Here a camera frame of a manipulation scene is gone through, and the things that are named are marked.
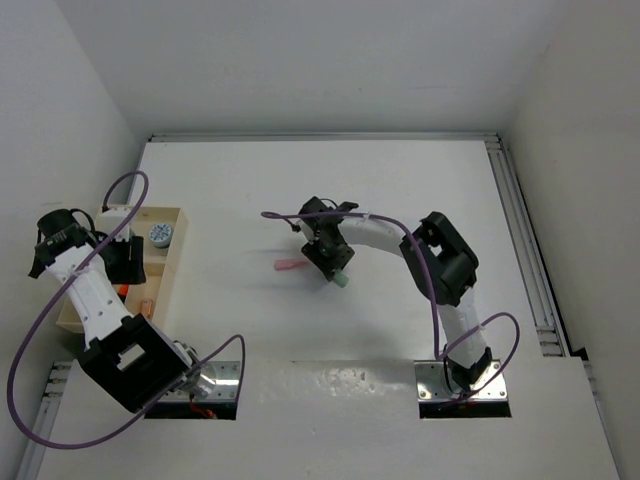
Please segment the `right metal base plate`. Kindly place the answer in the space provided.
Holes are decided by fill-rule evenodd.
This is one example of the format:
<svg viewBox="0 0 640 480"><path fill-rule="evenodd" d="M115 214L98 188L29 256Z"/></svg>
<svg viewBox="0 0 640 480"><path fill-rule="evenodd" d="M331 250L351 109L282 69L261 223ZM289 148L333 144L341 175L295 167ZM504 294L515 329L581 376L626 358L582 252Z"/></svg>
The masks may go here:
<svg viewBox="0 0 640 480"><path fill-rule="evenodd" d="M502 364L493 360L490 366L481 374L479 379L471 385L474 395L470 398L475 402L506 401L508 392ZM445 375L444 364L438 361L417 361L414 363L417 396L420 403L443 403L458 399L463 389L451 374Z"/></svg>

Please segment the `pastel green correction tape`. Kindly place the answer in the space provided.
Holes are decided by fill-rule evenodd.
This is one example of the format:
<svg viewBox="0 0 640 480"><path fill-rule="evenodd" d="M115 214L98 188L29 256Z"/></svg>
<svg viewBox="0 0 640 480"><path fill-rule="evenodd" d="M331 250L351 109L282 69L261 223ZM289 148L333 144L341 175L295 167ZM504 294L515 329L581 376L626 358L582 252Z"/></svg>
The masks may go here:
<svg viewBox="0 0 640 480"><path fill-rule="evenodd" d="M349 278L342 272L336 272L332 278L332 282L339 288L345 288L349 283Z"/></svg>

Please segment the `metal base plate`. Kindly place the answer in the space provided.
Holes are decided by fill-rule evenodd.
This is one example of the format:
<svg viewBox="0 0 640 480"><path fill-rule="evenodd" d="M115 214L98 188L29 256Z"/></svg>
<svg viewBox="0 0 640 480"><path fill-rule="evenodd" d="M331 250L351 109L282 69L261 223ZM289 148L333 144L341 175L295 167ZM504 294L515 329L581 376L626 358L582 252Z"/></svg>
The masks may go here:
<svg viewBox="0 0 640 480"><path fill-rule="evenodd" d="M187 391L198 401L233 402L240 385L239 362L210 361L193 376Z"/></svg>
<svg viewBox="0 0 640 480"><path fill-rule="evenodd" d="M471 385L474 395L470 398L475 402L506 401L508 392L502 364L493 360L490 366L481 374L479 379ZM417 396L420 403L443 403L458 399L463 389L451 374L445 375L444 364L438 361L417 361L414 363Z"/></svg>

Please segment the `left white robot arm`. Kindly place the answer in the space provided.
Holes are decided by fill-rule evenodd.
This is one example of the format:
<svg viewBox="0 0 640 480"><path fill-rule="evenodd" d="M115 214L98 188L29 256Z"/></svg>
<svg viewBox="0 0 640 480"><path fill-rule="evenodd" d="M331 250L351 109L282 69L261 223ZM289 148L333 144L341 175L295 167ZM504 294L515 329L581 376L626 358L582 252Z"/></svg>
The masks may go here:
<svg viewBox="0 0 640 480"><path fill-rule="evenodd" d="M81 322L83 371L119 404L136 413L162 391L191 391L197 358L170 340L141 313L130 312L118 285L141 285L144 240L132 232L127 207L106 207L82 226L71 209L58 209L37 223L38 240L30 277L43 272L67 284Z"/></svg>

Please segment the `pastel pink correction tape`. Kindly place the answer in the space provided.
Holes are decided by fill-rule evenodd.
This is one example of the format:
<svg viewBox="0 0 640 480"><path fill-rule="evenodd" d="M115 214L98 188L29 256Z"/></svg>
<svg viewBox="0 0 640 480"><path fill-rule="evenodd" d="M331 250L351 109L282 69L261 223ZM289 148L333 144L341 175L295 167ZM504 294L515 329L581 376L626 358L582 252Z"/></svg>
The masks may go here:
<svg viewBox="0 0 640 480"><path fill-rule="evenodd" d="M279 259L273 264L275 271L287 271L303 268L308 264L307 260L302 259Z"/></svg>

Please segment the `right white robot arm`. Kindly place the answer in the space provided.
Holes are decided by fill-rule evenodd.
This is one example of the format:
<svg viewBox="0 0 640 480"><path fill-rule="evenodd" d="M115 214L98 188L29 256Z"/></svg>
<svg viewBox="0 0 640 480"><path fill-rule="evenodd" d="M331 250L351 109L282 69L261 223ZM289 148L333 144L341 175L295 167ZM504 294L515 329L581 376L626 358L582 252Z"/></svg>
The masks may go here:
<svg viewBox="0 0 640 480"><path fill-rule="evenodd" d="M477 256L440 212L411 231L398 220L358 212L357 207L353 202L332 207L318 197L303 204L293 227L307 239L302 254L340 286L347 283L343 270L355 255L353 245L402 258L436 315L437 358L448 365L453 381L469 391L493 360L473 300Z"/></svg>

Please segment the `wooden divided tray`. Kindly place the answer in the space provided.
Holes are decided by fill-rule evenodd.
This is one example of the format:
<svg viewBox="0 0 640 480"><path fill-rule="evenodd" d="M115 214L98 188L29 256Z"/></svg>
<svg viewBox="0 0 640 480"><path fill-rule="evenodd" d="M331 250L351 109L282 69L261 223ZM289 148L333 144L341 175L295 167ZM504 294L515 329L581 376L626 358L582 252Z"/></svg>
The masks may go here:
<svg viewBox="0 0 640 480"><path fill-rule="evenodd" d="M124 206L133 210L134 205L117 205L112 204L107 206L107 210L111 207ZM42 227L39 227L42 235L49 236L51 233L57 233L62 231L69 223L76 223L80 227L80 232L87 235L87 244L89 246L89 252L97 246L102 239L108 235L99 232L96 227L97 216L102 212L101 210L91 220L93 224L86 220L86 226L81 224L80 221L75 219L74 210L77 209L56 209L50 212L48 215L52 215L53 220L45 220L44 217L41 221L49 222L54 226L45 226L45 229L52 231L45 232ZM171 244L167 249L157 249L151 245L148 239L148 232L152 224L154 223L169 223L173 229L173 237ZM140 313L139 305L143 299L151 299L154 302L153 315L151 319L155 325L160 329L164 328L166 323L168 306L170 303L170 296L173 291L173 285L175 281L176 271L180 262L184 240L187 232L188 220L184 212L177 207L141 207L131 219L132 236L142 236L144 239L144 271L145 271L145 283L141 285L128 285L129 291L126 296L119 295L119 288L124 285L113 285L113 290L116 297L120 298L120 301L124 304L126 309L131 312L132 315ZM79 273L89 273L89 269L104 266L102 259L102 251L96 255L88 266L79 270ZM108 279L106 270L104 278ZM85 321L78 315L71 302L71 291L67 290L67 299L64 300L63 307L56 324L72 333L83 333L83 327Z"/></svg>

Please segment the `aluminium frame rail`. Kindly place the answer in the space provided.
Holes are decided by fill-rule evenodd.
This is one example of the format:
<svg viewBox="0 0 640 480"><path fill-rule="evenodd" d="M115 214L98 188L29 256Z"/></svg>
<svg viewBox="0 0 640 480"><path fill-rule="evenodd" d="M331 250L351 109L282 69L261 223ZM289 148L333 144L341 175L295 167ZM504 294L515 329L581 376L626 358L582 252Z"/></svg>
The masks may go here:
<svg viewBox="0 0 640 480"><path fill-rule="evenodd" d="M176 143L249 143L259 141L480 141L486 152L485 159L491 167L496 191L505 214L513 242L515 255L524 280L539 343L545 357L567 356L570 342L566 339L564 325L555 303L553 288L548 280L527 208L514 173L511 159L496 133L476 132L340 132L298 134L156 134L149 144Z"/></svg>

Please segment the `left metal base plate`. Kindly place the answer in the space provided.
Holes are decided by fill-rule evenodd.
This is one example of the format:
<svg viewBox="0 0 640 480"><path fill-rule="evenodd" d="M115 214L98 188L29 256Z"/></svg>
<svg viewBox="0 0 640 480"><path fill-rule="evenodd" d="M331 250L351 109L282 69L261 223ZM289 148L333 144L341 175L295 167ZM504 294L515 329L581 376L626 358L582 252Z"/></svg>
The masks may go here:
<svg viewBox="0 0 640 480"><path fill-rule="evenodd" d="M239 362L210 361L193 376L187 391L198 401L233 402L240 385Z"/></svg>

